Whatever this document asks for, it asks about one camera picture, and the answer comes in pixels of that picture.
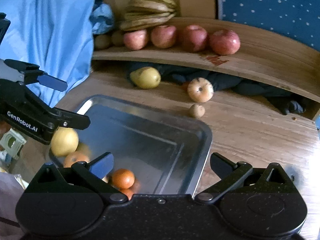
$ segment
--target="pear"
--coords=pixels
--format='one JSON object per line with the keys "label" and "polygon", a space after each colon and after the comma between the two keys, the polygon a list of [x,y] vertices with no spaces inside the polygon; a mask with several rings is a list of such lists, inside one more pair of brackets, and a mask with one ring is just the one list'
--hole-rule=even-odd
{"label": "pear", "polygon": [[143,89],[155,88],[161,81],[161,75],[153,67],[143,67],[130,73],[131,81]]}

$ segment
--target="red apple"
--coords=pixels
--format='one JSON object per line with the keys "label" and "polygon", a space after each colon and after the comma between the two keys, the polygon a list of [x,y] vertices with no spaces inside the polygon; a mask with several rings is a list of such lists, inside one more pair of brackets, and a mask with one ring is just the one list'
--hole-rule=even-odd
{"label": "red apple", "polygon": [[146,29],[125,33],[123,36],[124,45],[131,50],[139,50],[147,45],[149,41]]}
{"label": "red apple", "polygon": [[151,41],[159,49],[172,47],[177,40],[177,28],[172,25],[155,27],[151,32]]}
{"label": "red apple", "polygon": [[188,52],[204,50],[207,45],[207,36],[207,31],[201,26],[189,25],[182,32],[182,48]]}
{"label": "red apple", "polygon": [[219,55],[235,54],[240,49],[239,36],[231,30],[221,30],[211,34],[209,43],[212,50]]}

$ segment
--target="blue cloth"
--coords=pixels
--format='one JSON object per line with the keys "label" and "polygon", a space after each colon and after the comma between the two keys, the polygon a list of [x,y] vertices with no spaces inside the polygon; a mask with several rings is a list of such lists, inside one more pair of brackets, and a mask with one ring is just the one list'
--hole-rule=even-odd
{"label": "blue cloth", "polygon": [[111,31],[115,24],[111,7],[105,3],[100,4],[92,11],[90,21],[92,34],[98,35]]}
{"label": "blue cloth", "polygon": [[221,19],[248,24],[320,51],[320,0],[222,0]]}
{"label": "blue cloth", "polygon": [[37,64],[68,83],[65,92],[40,84],[28,86],[51,107],[89,76],[93,4],[94,0],[0,0],[0,12],[11,21],[0,58]]}
{"label": "blue cloth", "polygon": [[111,7],[105,4],[103,0],[95,0],[90,21],[92,24],[92,34],[94,35],[111,31],[115,24]]}

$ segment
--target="curved wooden board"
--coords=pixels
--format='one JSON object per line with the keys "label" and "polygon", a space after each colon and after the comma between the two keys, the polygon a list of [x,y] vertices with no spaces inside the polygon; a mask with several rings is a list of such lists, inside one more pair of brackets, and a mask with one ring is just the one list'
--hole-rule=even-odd
{"label": "curved wooden board", "polygon": [[199,24],[208,32],[223,28],[236,31],[241,48],[229,56],[210,51],[188,53],[179,47],[138,51],[111,47],[95,51],[93,59],[143,61],[207,69],[263,82],[320,102],[320,53],[297,41],[255,27],[220,20],[174,18],[170,24],[183,28]]}

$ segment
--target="black cloth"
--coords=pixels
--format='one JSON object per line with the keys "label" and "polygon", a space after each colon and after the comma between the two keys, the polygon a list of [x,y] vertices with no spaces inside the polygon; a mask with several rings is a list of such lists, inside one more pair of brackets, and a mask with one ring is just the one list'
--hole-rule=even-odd
{"label": "black cloth", "polygon": [[290,91],[246,78],[198,68],[130,61],[128,62],[128,80],[131,81],[129,78],[131,72],[146,66],[156,68],[161,74],[162,80],[179,85],[202,77],[210,81],[214,91],[232,89],[234,92],[244,96],[262,95],[284,115],[289,113],[301,114],[306,110],[305,98]]}

